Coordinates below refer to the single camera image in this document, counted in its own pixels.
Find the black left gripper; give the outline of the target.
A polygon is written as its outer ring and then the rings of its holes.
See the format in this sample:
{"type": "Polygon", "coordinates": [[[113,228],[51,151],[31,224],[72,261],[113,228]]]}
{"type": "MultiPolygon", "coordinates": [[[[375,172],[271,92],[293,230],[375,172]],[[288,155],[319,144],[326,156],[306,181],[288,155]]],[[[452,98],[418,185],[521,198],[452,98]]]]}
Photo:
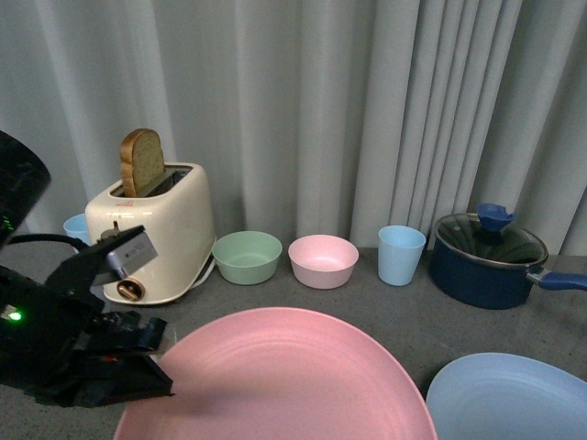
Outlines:
{"type": "Polygon", "coordinates": [[[104,257],[81,252],[44,283],[1,269],[1,382],[60,407],[102,407],[172,395],[151,358],[165,321],[105,312],[90,291],[104,257]]]}

